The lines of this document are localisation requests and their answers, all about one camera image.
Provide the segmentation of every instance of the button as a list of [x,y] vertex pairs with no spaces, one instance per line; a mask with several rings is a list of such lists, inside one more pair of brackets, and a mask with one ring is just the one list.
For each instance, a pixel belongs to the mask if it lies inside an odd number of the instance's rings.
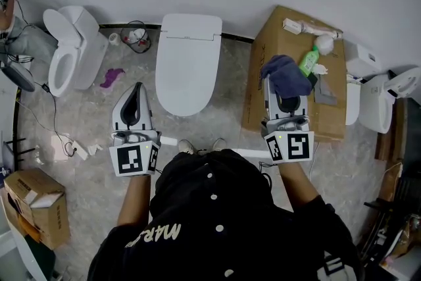
[[232,273],[234,273],[234,271],[232,269],[227,269],[224,273],[225,277],[229,277],[229,275],[231,275]]

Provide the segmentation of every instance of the black baseboard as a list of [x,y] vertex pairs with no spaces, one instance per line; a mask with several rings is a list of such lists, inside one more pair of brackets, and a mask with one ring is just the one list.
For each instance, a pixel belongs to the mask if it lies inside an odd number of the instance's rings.
[[[145,24],[148,30],[160,30],[161,25],[152,25],[152,24]],[[100,28],[143,28],[141,24],[106,24],[106,25],[99,25]],[[245,38],[242,36],[235,36],[233,34],[222,33],[221,36],[224,39],[230,39],[245,43],[253,43],[254,39]]]

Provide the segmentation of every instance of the small trash bin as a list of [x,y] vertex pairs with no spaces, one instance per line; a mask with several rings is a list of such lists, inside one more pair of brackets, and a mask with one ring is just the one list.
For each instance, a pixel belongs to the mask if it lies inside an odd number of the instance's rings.
[[121,29],[120,38],[134,52],[142,54],[151,48],[152,42],[142,21],[134,20]]

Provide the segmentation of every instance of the black jacket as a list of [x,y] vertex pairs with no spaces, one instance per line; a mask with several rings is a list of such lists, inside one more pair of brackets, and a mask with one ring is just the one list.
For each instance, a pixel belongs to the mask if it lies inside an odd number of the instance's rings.
[[266,178],[233,151],[177,155],[156,191],[152,222],[114,228],[88,280],[362,278],[331,205],[318,196],[294,213],[276,207]]

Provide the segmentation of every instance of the open cardboard box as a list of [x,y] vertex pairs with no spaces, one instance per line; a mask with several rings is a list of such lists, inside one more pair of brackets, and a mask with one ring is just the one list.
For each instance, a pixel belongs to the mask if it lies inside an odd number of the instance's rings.
[[[264,106],[264,90],[260,71],[274,55],[288,55],[299,64],[312,50],[316,36],[307,33],[295,35],[282,28],[284,19],[304,20],[309,24],[339,31],[337,28],[311,18],[303,13],[277,6],[266,24],[262,27],[251,46],[249,77],[241,125],[248,130],[260,131],[260,123],[267,116]],[[314,92],[308,96],[310,130],[314,131],[315,141],[340,141],[345,136],[345,114],[347,110],[346,65],[343,40],[335,40],[334,50],[321,55],[319,64],[328,69],[323,75],[330,90],[337,98],[337,105],[314,102]]]
[[19,215],[37,232],[40,242],[55,249],[70,237],[65,188],[44,171],[16,171],[5,179],[3,204],[8,220],[23,234]]

